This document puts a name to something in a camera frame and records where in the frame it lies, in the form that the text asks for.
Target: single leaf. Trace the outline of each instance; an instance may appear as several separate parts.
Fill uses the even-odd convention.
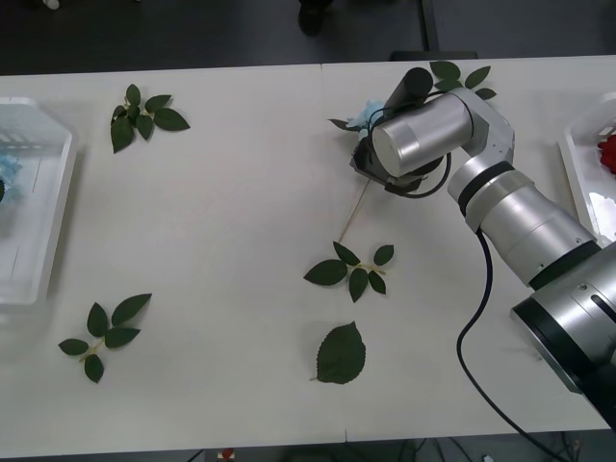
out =
[[[170,108],[161,108],[154,113],[154,123],[169,132],[179,132],[191,128],[189,123]]]
[[[485,67],[482,67],[478,70],[474,70],[473,72],[471,72],[469,76],[466,78],[466,81],[464,82],[464,86],[467,89],[474,89],[477,85],[479,85],[481,82],[485,80],[485,78],[490,73],[490,68],[491,66],[486,65]]]
[[[133,318],[151,297],[152,294],[141,294],[126,298],[114,309],[112,324],[120,325]]]
[[[389,262],[394,256],[394,246],[393,245],[383,245],[374,253],[374,264],[382,267],[387,262]]]
[[[440,91],[451,91],[453,89],[462,87],[462,84],[457,80],[442,80],[441,82],[437,82],[436,84],[434,84],[434,87],[436,87]]]
[[[107,313],[105,313],[102,306],[94,303],[88,315],[88,332],[94,337],[100,338],[105,335],[108,327],[109,319],[107,318]]]
[[[441,80],[458,80],[461,72],[460,68],[449,61],[435,61],[430,63],[432,73]]]
[[[423,67],[413,67],[406,72],[402,78],[402,83],[409,98],[425,98],[432,90],[434,79],[432,74]]]
[[[480,89],[477,90],[475,94],[483,100],[492,99],[497,95],[496,92],[491,89]]]
[[[132,126],[137,126],[137,117],[139,117],[139,106],[131,106],[128,108],[128,119],[131,121]]]
[[[139,106],[141,103],[141,92],[137,88],[137,86],[131,84],[128,89],[126,89],[126,99],[131,106]]]
[[[145,101],[145,110],[151,114],[154,114],[159,109],[163,108],[166,103],[171,99],[170,94],[159,94],[158,96],[152,96]]]
[[[154,129],[154,121],[149,115],[139,115],[137,117],[137,130],[141,133],[144,140],[149,140]]]
[[[359,300],[366,288],[368,287],[368,273],[363,268],[356,268],[350,274],[348,279],[348,291],[353,303]]]
[[[361,260],[357,258],[353,252],[348,250],[342,244],[334,243],[334,250],[336,250],[336,253],[340,257],[340,259],[343,262],[345,262],[347,265],[351,265],[352,267],[355,267],[359,265],[360,263],[362,263]]]
[[[120,117],[112,123],[112,144],[114,145],[114,153],[121,151],[133,142],[133,137],[135,137],[135,133],[127,117]]]
[[[68,356],[79,356],[88,351],[90,346],[83,340],[66,339],[58,345],[64,354]]]
[[[141,331],[133,327],[112,327],[105,334],[105,347],[120,348],[129,344]]]
[[[84,370],[86,371],[86,375],[92,382],[98,383],[100,377],[103,376],[105,367],[103,366],[103,363],[97,354],[91,354],[86,358]]]
[[[304,279],[319,286],[333,286],[347,275],[347,264],[340,260],[325,260],[310,269]]]
[[[126,108],[124,108],[124,106],[116,106],[114,109],[114,113],[112,114],[112,123],[114,123],[114,120],[116,120],[118,117],[124,116],[126,116]]]
[[[317,380],[345,384],[366,364],[366,346],[355,322],[336,327],[327,334],[317,355]]]
[[[329,118],[328,120],[341,130],[345,130],[346,132],[360,132],[362,129],[362,127],[347,127],[348,122],[345,122],[344,120],[339,120],[338,118]]]
[[[368,273],[368,280],[370,281],[370,285],[372,286],[375,292],[379,292],[380,294],[385,295],[386,293],[385,281],[376,271],[370,271]]]

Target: black cable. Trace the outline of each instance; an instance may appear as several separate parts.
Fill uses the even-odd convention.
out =
[[[196,459],[199,455],[201,455],[201,453],[203,452],[203,449],[201,449],[200,451],[198,451],[193,457],[191,457],[189,460],[187,460],[186,462],[193,462],[194,459]]]
[[[481,302],[479,303],[479,307],[477,308],[477,311],[475,312],[471,320],[464,326],[464,328],[460,332],[460,335],[458,336],[458,340],[455,345],[455,351],[458,356],[458,361],[460,362],[460,366],[462,366],[462,370],[464,371],[466,376],[469,378],[469,380],[471,381],[475,389],[479,392],[481,397],[485,399],[485,401],[490,405],[492,409],[494,409],[494,411],[500,416],[501,419],[503,419],[505,422],[511,425],[518,433],[520,433],[521,436],[526,438],[529,442],[531,442],[538,449],[542,450],[545,454],[549,455],[550,457],[552,457],[553,459],[556,459],[559,462],[569,462],[567,459],[560,457],[554,451],[546,448],[539,441],[537,441],[532,436],[530,436],[528,433],[523,431],[519,425],[517,425],[515,422],[509,419],[509,417],[504,412],[501,411],[501,409],[490,399],[490,397],[488,397],[485,394],[483,389],[479,386],[479,384],[477,383],[477,381],[475,380],[475,378],[469,371],[469,368],[467,368],[466,366],[466,362],[464,361],[464,356],[462,355],[462,342],[464,341],[466,334],[469,333],[469,330],[471,330],[471,328],[475,325],[479,317],[481,317],[481,315],[483,314],[483,311],[485,310],[486,305],[488,304],[488,299],[490,298],[490,293],[492,292],[492,281],[493,281],[493,276],[494,276],[494,269],[492,267],[492,256],[490,255],[490,248],[488,247],[488,244],[485,241],[485,237],[483,236],[483,233],[481,232],[480,229],[477,231],[476,235],[477,235],[477,238],[479,239],[479,243],[481,244],[483,255],[485,256],[485,268],[486,268],[485,290],[483,292],[483,298],[481,299]]]
[[[441,448],[441,444],[439,443],[439,440],[434,438],[432,440],[432,444],[434,445],[434,448],[436,449],[436,453],[439,454],[441,462],[447,462],[447,460],[445,460],[445,455],[443,454],[443,448]]]
[[[455,438],[450,438],[452,443],[454,443],[458,449],[460,449],[460,452],[462,452],[464,454],[464,457],[466,457],[466,460],[468,460],[469,462],[473,462],[473,459],[471,458],[471,456],[466,452],[466,450],[464,448],[462,448],[462,445],[460,443],[457,442],[457,440]]]

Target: robotic arm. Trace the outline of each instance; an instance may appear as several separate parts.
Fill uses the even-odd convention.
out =
[[[390,100],[399,97],[400,86]],[[386,189],[418,180],[456,147],[471,156],[451,177],[449,195],[468,226],[535,291],[512,308],[512,319],[567,388],[585,395],[616,431],[616,243],[601,249],[511,165],[513,130],[472,91],[455,89],[380,122],[372,130],[376,167],[357,153],[352,164]]]

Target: white basket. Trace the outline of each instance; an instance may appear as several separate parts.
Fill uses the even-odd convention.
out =
[[[0,98],[0,153],[15,156],[19,198],[0,202],[0,308],[45,298],[70,174],[72,133],[28,98]]]
[[[602,96],[558,140],[579,221],[601,247],[616,241],[616,177],[601,164],[597,144],[616,133],[616,93]]]

